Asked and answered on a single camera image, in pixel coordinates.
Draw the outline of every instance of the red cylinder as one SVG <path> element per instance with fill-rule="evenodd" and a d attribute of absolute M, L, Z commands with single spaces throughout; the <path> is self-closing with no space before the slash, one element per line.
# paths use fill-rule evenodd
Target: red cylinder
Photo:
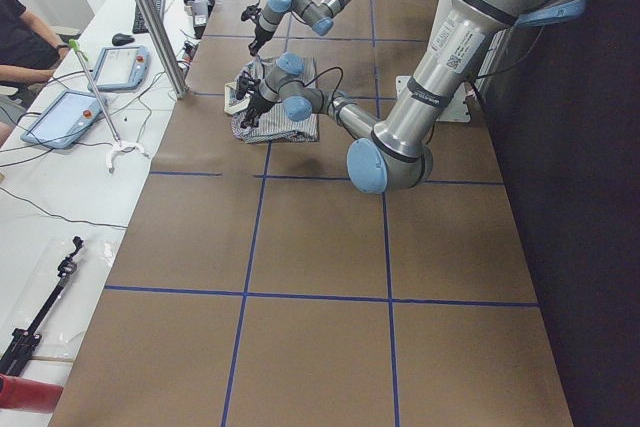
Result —
<path fill-rule="evenodd" d="M 49 414 L 61 395 L 59 385 L 0 374 L 0 409 Z"/>

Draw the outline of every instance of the robotic arm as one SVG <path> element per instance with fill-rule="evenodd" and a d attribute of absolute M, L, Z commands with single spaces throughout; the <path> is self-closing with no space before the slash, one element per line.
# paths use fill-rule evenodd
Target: robotic arm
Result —
<path fill-rule="evenodd" d="M 586 0 L 451 1 L 451 12 L 387 119 L 377 119 L 341 92 L 305 87 L 297 78 L 301 59 L 285 53 L 254 90 L 245 120 L 257 121 L 280 99 L 294 121 L 311 113 L 329 115 L 356 139 L 347 154 L 347 167 L 359 190 L 382 193 L 417 185 L 433 166 L 423 139 L 474 61 L 485 55 L 493 35 L 512 26 L 564 22 L 586 7 Z"/>
<path fill-rule="evenodd" d="M 318 35 L 326 35 L 333 27 L 333 18 L 352 0 L 269 0 L 264 10 L 257 5 L 248 6 L 240 19 L 251 19 L 255 24 L 255 39 L 249 44 L 249 53 L 256 56 L 260 48 L 272 39 L 285 14 L 293 12 Z"/>

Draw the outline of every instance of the striped cloth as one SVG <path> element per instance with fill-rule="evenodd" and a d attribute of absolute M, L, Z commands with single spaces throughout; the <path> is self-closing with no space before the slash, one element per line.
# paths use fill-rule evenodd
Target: striped cloth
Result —
<path fill-rule="evenodd" d="M 316 75 L 316 65 L 312 58 L 303 58 L 304 71 L 300 76 L 306 84 Z M 274 65 L 276 58 L 260 59 L 256 56 L 252 62 L 248 63 L 243 70 L 247 70 L 253 78 L 263 79 L 269 69 Z M 229 105 L 238 103 L 235 99 L 235 92 L 229 96 Z M 233 136 L 244 140 L 248 144 L 258 142 L 268 142 L 270 140 L 285 139 L 291 142 L 317 142 L 318 141 L 318 116 L 312 114 L 302 122 L 293 122 L 287 118 L 282 103 L 277 103 L 273 108 L 260 117 L 260 125 L 256 128 L 240 127 L 240 122 L 244 119 L 246 110 L 242 110 L 231 118 L 231 130 Z"/>

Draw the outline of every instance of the computer mouse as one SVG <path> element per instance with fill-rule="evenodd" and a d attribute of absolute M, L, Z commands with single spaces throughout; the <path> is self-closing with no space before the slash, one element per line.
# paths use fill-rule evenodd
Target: computer mouse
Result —
<path fill-rule="evenodd" d="M 130 44 L 131 42 L 133 42 L 134 39 L 133 35 L 129 35 L 129 34 L 116 34 L 113 36 L 113 38 L 111 39 L 111 43 L 113 45 L 120 46 L 120 45 L 127 45 Z"/>

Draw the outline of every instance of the white table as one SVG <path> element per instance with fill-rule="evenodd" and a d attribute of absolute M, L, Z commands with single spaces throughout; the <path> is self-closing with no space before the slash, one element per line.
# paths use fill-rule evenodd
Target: white table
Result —
<path fill-rule="evenodd" d="M 90 66 L 93 66 L 100 49 L 111 45 L 113 34 L 131 32 L 134 9 L 134 0 L 105 2 L 80 38 L 80 47 L 88 54 Z M 191 20 L 184 12 L 182 0 L 167 0 L 164 25 L 174 52 L 178 53 L 187 40 L 184 33 L 193 35 Z M 109 106 L 111 112 L 118 111 L 134 99 L 152 83 L 156 74 L 163 71 L 150 35 L 138 34 L 135 38 L 135 43 L 131 45 L 146 45 L 150 50 L 149 71 L 135 92 L 113 95 Z M 70 53 L 55 76 L 78 70 L 80 64 L 76 56 Z M 62 81 L 70 89 L 87 90 L 84 76 L 73 76 Z M 62 89 L 56 83 L 47 86 L 30 111 L 42 112 Z M 126 226 L 175 103 L 175 94 L 166 75 L 157 79 L 142 100 L 148 105 L 151 115 L 140 143 L 150 158 L 137 151 L 118 154 L 114 159 L 115 170 L 110 174 L 105 165 L 110 145 L 75 145 L 68 150 L 54 150 L 20 165 L 0 167 L 0 172 L 6 177 L 0 187 L 70 219 Z M 112 114 L 112 120 L 124 140 L 134 141 L 148 115 L 149 110 L 135 101 L 126 109 Z M 20 125 L 28 127 L 34 120 L 35 117 L 27 116 Z M 0 165 L 30 159 L 46 151 L 39 146 L 8 151 L 27 145 L 20 140 L 21 133 L 22 129 L 16 128 L 0 150 Z M 80 142 L 111 144 L 113 137 L 106 122 L 100 120 Z M 26 378 L 64 385 L 71 370 L 73 351 L 77 350 L 82 332 L 86 330 L 125 229 L 54 219 L 5 192 L 0 192 L 0 226 L 0 251 L 3 255 L 0 266 L 0 326 L 5 325 L 0 331 L 2 352 L 11 340 L 12 328 L 7 325 L 14 322 L 13 325 L 26 328 L 58 280 L 55 273 L 38 277 L 38 272 L 42 274 L 43 268 L 55 272 L 64 255 L 73 250 L 71 240 L 74 236 L 80 236 L 85 241 L 85 248 L 76 257 L 79 261 L 78 272 L 42 325 L 43 349 L 36 351 L 38 356 L 42 352 L 45 355 L 53 352 L 54 357 L 64 357 L 66 361 L 33 360 L 23 373 Z M 23 311 L 16 310 L 20 305 Z M 78 335 L 68 343 L 68 332 L 71 331 Z M 65 349 L 56 349 L 56 345 L 64 346 L 65 343 L 68 347 L 66 353 L 62 352 Z M 0 410 L 0 426 L 43 426 L 50 417 Z"/>

